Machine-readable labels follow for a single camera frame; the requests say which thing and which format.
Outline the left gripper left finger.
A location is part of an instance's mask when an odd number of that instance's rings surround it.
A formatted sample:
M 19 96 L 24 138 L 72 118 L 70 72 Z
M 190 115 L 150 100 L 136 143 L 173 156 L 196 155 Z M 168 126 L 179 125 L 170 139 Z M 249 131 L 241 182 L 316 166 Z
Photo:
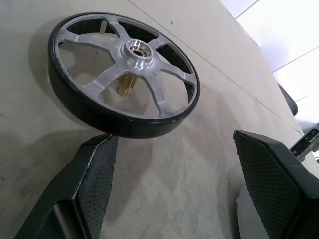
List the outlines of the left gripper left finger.
M 118 138 L 83 143 L 47 185 L 17 239 L 97 239 L 110 198 Z

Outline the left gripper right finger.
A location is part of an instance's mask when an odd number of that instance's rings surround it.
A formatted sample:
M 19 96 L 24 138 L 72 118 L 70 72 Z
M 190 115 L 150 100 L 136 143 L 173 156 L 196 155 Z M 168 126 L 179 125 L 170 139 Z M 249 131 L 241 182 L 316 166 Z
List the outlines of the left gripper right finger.
M 234 131 L 246 187 L 271 239 L 319 237 L 319 180 L 281 143 Z

